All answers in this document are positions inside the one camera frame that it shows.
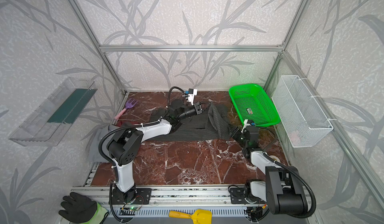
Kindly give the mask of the green plastic basket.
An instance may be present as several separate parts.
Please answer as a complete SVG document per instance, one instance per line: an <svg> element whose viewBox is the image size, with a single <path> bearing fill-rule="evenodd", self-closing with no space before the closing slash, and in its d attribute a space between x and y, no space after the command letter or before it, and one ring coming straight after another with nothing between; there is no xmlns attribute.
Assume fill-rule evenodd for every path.
<svg viewBox="0 0 384 224"><path fill-rule="evenodd" d="M254 83L236 85L229 96L241 123L252 120L257 127L270 127L281 122L278 111L264 89Z"/></svg>

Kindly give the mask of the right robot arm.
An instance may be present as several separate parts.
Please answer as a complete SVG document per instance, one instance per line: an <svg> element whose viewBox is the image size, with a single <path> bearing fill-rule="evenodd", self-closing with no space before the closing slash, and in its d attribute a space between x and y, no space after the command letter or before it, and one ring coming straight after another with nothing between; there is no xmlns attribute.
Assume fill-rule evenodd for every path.
<svg viewBox="0 0 384 224"><path fill-rule="evenodd" d="M284 214L297 219L310 217L316 210L314 192L297 168L280 163L259 147L259 129L247 125L230 131L230 137L240 144L245 158L265 174L264 181L245 184L246 201L263 200L275 215Z"/></svg>

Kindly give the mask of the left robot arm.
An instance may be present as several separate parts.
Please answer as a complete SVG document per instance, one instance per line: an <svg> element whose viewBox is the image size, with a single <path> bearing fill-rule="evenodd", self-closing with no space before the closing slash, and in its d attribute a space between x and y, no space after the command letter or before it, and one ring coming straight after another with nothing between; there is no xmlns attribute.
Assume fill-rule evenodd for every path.
<svg viewBox="0 0 384 224"><path fill-rule="evenodd" d="M101 139L99 153L112 164L116 177L115 188L126 202L135 197L133 162L141 144L149 139L174 133L181 127L182 120L201 115L203 112L201 102L187 106L179 99L174 100L158 120L122 126Z"/></svg>

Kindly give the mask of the dark grey striped shirt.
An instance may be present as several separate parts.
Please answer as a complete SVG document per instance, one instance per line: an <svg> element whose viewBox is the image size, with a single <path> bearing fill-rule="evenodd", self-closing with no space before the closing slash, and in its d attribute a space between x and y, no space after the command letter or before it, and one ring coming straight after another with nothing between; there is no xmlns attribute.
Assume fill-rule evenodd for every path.
<svg viewBox="0 0 384 224"><path fill-rule="evenodd" d="M152 138L152 141L192 142L215 139L230 140L233 125L228 117L228 108L213 102L202 114L181 121L181 126L168 135Z"/></svg>

